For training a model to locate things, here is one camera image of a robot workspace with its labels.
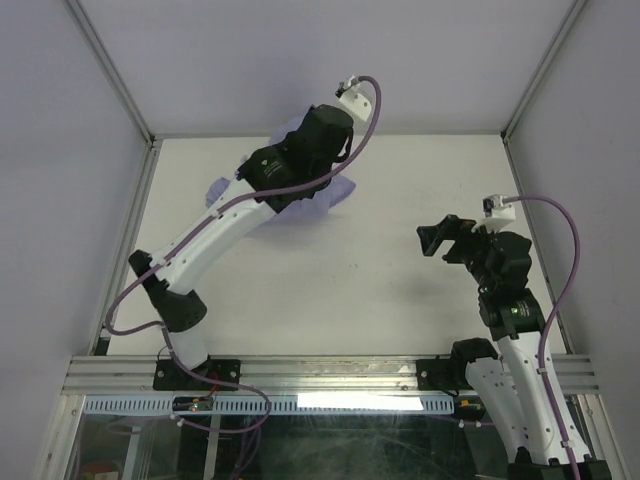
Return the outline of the lilac zip-up jacket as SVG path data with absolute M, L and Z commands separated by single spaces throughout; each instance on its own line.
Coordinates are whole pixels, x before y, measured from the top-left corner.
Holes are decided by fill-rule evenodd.
M 234 178 L 247 181 L 256 191 L 283 189 L 282 185 L 291 179 L 291 173 L 279 153 L 279 143 L 287 133 L 300 126 L 303 117 L 294 117 L 280 126 L 265 147 L 244 157 Z M 276 212 L 270 222 L 277 224 L 299 217 L 322 217 L 332 207 L 346 200 L 355 188 L 352 180 L 337 174 L 305 191 L 270 196 L 266 201 Z

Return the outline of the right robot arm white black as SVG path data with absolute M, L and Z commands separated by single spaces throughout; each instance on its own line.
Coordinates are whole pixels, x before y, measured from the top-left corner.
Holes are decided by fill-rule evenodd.
M 491 337 L 453 344 L 446 372 L 471 387 L 493 421 L 508 456 L 510 479 L 609 479 L 572 420 L 547 348 L 541 307 L 528 288 L 531 241 L 491 233 L 448 215 L 416 230 L 424 256 L 445 241 L 443 259 L 462 265 L 478 285 L 479 314 Z

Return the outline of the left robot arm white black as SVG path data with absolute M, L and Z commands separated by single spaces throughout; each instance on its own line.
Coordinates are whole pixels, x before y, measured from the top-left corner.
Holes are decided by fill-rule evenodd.
M 340 108 L 324 104 L 310 107 L 300 125 L 284 139 L 254 151 L 240 165 L 235 178 L 202 217 L 218 214 L 220 207 L 241 195 L 301 185 L 326 175 L 333 164 L 349 155 L 353 127 L 352 117 Z M 167 327 L 179 358 L 174 375 L 184 386 L 201 387 L 210 373 L 200 326 L 207 307 L 195 292 L 200 278 L 243 236 L 292 203 L 312 198 L 327 185 L 244 200 L 219 214 L 195 235 L 187 231 L 154 253 L 136 250 L 130 255 L 129 264 L 138 277 L 158 268 L 142 285 Z

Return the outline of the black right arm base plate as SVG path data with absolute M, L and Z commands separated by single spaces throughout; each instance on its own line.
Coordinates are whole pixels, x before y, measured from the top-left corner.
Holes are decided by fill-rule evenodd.
M 466 381 L 466 364 L 451 357 L 435 356 L 418 359 L 415 362 L 417 389 L 419 391 L 439 391 L 456 394 L 471 391 L 473 387 Z

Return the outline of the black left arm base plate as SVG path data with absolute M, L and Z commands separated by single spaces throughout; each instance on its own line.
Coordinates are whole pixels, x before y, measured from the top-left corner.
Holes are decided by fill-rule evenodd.
M 187 373 L 172 359 L 156 362 L 152 388 L 154 391 L 236 391 L 241 374 L 239 359 L 209 357 Z

